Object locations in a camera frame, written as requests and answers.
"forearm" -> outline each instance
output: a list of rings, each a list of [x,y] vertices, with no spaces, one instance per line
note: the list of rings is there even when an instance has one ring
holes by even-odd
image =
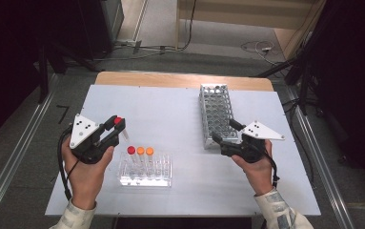
[[[265,195],[255,197],[255,200],[269,229],[313,228],[303,215],[289,207],[275,189]]]
[[[53,226],[51,229],[88,229],[90,228],[93,214],[96,210],[95,207],[92,210],[83,210],[75,207],[72,204],[72,199],[64,211],[63,216],[57,225]]]

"desk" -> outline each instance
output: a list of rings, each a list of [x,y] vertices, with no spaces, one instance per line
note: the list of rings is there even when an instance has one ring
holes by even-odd
[[[191,19],[193,1],[177,0],[176,47],[179,19]],[[288,59],[313,30],[324,5],[325,0],[200,0],[196,2],[193,20],[274,28]]]
[[[82,115],[102,122],[109,113],[116,113],[127,120],[131,142],[121,139],[116,152],[130,144],[150,144],[172,153],[171,188],[121,186],[116,177],[120,154],[114,154],[97,198],[96,214],[247,217],[260,213],[242,170],[219,150],[203,149],[198,101],[201,83],[229,84],[237,120],[252,122],[259,118],[286,137],[274,142],[274,158],[282,177],[279,191],[301,213],[320,215],[280,101],[268,79],[165,73],[100,73],[90,87]],[[46,215],[61,215],[66,207],[62,186],[57,179]]]

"white tabletop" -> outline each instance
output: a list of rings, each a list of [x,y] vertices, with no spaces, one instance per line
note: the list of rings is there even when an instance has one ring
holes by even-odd
[[[313,189],[294,143],[277,93],[229,90],[234,118],[258,120],[284,135],[273,141],[277,186],[291,207],[320,215]],[[127,217],[242,217],[260,213],[254,192],[238,166],[219,150],[204,150],[199,90],[92,85],[81,114],[103,123],[112,115],[126,118],[130,142],[120,144],[105,174],[96,215]],[[172,187],[125,187],[117,178],[120,152],[129,145],[152,146],[172,154]],[[46,210],[60,216],[67,205],[57,179]]]

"red object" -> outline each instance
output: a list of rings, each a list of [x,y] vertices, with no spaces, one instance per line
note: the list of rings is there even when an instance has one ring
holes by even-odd
[[[135,148],[134,148],[134,146],[129,146],[128,147],[128,154],[129,155],[133,155],[135,153]]]
[[[114,125],[117,125],[117,123],[119,123],[122,120],[122,117],[118,116],[117,118],[114,119]]]

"hand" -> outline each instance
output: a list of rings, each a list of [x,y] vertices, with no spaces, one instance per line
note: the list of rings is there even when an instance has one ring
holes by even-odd
[[[265,148],[269,156],[272,157],[272,142],[270,140],[265,140]],[[272,186],[272,165],[267,158],[263,156],[256,163],[248,163],[237,155],[232,156],[232,159],[244,170],[257,196],[269,193],[274,188]]]
[[[79,161],[72,170],[69,180],[72,188],[72,204],[84,210],[95,207],[95,200],[102,188],[105,169],[112,160],[114,148],[109,147],[102,159],[96,164],[84,164]],[[77,162],[70,149],[70,137],[61,146],[63,159],[66,162],[66,173]]]

